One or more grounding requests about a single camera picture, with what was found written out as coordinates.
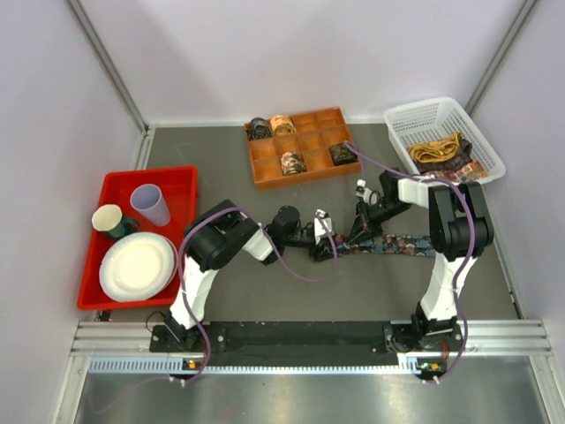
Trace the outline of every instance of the mug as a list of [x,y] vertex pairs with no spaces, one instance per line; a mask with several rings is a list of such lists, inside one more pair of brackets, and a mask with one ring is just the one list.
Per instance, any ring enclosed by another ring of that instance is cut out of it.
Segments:
[[124,216],[118,205],[104,205],[92,215],[92,226],[111,239],[119,240],[137,231],[139,223],[136,219]]

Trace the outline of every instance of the patterned strap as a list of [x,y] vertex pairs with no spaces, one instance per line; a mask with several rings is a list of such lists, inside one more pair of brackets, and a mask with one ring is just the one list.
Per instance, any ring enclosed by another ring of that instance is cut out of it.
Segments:
[[387,234],[355,245],[343,242],[343,236],[337,236],[335,239],[338,241],[336,247],[337,255],[340,257],[346,254],[406,254],[435,257],[435,250],[433,250],[429,236]]

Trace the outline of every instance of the paper plate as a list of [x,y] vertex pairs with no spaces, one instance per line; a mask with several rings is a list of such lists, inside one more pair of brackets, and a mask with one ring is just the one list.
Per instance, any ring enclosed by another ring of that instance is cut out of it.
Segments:
[[100,285],[117,302],[146,300],[175,275],[177,251],[168,238],[136,232],[121,238],[102,259]]

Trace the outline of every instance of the gray table surface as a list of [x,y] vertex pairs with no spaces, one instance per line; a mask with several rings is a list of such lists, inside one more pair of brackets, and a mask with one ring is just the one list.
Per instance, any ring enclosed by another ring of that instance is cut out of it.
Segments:
[[[385,125],[350,125],[359,148],[389,166],[402,168],[388,141]],[[355,215],[354,188],[358,174],[267,191],[255,189],[251,164],[240,126],[158,128],[148,168],[191,164],[199,170],[198,211],[231,199],[263,223],[282,205],[293,205],[303,222],[317,208],[347,233]],[[365,166],[370,187],[379,188],[380,170]],[[383,225],[386,233],[428,234],[427,210],[413,207]],[[312,263],[307,252],[287,249],[284,259],[306,276],[323,276],[331,263]],[[281,263],[264,267],[239,254],[216,277],[206,307],[212,321],[345,321],[409,319],[426,292],[433,259],[396,255],[356,255],[339,260],[337,275],[306,283],[286,272]],[[462,293],[469,319],[514,319],[512,304],[496,250],[488,247],[472,268]],[[133,312],[115,313],[133,317]]]

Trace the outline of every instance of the compartment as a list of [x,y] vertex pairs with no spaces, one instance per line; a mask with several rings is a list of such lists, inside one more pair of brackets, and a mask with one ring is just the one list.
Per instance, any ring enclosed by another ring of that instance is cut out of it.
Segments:
[[300,145],[298,144],[298,136],[296,134],[280,135],[274,138],[275,152],[282,155],[286,152],[300,153]]
[[345,125],[345,120],[339,109],[326,109],[316,112],[316,120],[320,128]]
[[308,134],[299,134],[298,143],[303,152],[310,150],[318,150],[324,147],[324,140],[321,138],[319,131],[309,132]]
[[290,118],[292,119],[292,122],[294,122],[294,125],[316,125],[315,113],[301,113],[300,115],[291,115]]
[[344,141],[351,141],[349,132],[345,126],[337,126],[336,128],[322,130],[321,133],[324,139],[324,144],[327,147],[343,143]]
[[326,148],[304,152],[304,159],[308,172],[334,168],[332,158]]
[[300,115],[292,115],[291,117],[298,133],[308,133],[318,129],[315,113],[302,113]]
[[255,179],[258,182],[283,177],[283,171],[281,170],[281,163],[278,156],[261,161],[254,161],[253,168],[255,169]]
[[249,140],[249,150],[254,161],[275,157],[275,141],[273,139]]

